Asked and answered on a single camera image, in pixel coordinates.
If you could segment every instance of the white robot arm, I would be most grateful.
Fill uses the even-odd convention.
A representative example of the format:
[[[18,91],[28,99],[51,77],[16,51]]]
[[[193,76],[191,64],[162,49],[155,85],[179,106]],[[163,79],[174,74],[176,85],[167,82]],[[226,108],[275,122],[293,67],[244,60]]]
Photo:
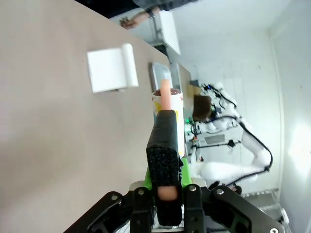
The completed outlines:
[[[251,126],[236,111],[236,101],[224,90],[222,83],[218,83],[215,86],[208,85],[207,87],[224,100],[224,111],[222,111],[216,119],[208,121],[207,123],[196,123],[195,127],[199,128],[201,133],[210,132],[211,130],[221,132],[227,130],[229,125],[232,124],[232,121],[237,122],[243,128],[241,144],[253,153],[254,159],[252,163],[247,166],[218,162],[196,163],[195,155],[192,154],[190,157],[192,175],[205,179],[207,183],[221,181],[222,183],[231,185],[240,180],[250,177],[254,178],[258,174],[269,171],[273,162],[272,154],[269,149],[253,135]]]

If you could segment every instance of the paper cup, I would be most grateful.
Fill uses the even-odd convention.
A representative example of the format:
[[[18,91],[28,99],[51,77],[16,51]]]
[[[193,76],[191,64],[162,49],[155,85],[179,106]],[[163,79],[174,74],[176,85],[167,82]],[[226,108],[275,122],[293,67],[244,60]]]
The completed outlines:
[[[162,110],[161,96],[157,95],[158,93],[159,90],[152,93],[155,118],[158,112]],[[176,112],[178,154],[182,158],[185,155],[183,94],[179,90],[173,88],[171,89],[171,109]]]

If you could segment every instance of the bolt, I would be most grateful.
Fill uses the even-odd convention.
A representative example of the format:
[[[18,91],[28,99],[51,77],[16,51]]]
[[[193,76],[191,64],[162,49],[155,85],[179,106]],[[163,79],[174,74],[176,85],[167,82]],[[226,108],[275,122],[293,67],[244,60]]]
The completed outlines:
[[[145,193],[145,191],[143,189],[138,190],[139,195],[143,195],[144,193]]]
[[[191,186],[189,187],[189,189],[190,189],[191,192],[194,192],[194,191],[196,190],[196,187],[193,186],[193,185],[191,185]]]
[[[218,195],[222,195],[222,194],[224,194],[224,191],[222,190],[222,189],[217,189],[217,191],[216,191],[216,193],[218,194]]]
[[[112,199],[112,200],[116,200],[116,199],[118,199],[118,196],[113,195],[113,196],[111,197],[111,199]]]
[[[272,228],[272,229],[270,230],[270,233],[278,233],[278,229],[277,229],[277,228]]]

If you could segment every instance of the white cabinet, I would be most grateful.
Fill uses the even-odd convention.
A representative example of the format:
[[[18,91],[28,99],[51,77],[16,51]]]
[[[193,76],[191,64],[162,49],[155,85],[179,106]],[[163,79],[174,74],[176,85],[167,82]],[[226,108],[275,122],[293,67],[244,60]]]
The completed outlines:
[[[117,24],[120,24],[120,20],[123,17],[128,17],[130,19],[135,14],[141,11],[142,11],[141,8],[137,8],[124,14],[113,17],[110,20]],[[156,35],[156,30],[160,30],[158,38]],[[145,22],[141,23],[137,28],[130,29],[130,32],[151,45],[164,42],[167,46],[171,47],[176,53],[180,54],[179,42],[177,38],[175,21],[172,12],[161,11],[155,17],[155,24],[152,19],[148,19]]]

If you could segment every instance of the beige table surface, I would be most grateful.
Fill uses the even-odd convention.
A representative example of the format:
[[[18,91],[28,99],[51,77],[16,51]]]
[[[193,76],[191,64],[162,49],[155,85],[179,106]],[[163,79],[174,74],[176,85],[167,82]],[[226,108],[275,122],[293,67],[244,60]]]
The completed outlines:
[[[169,62],[73,0],[0,0],[0,30],[0,232],[62,232],[144,179],[148,64]],[[86,52],[123,43],[139,87],[93,94]]]

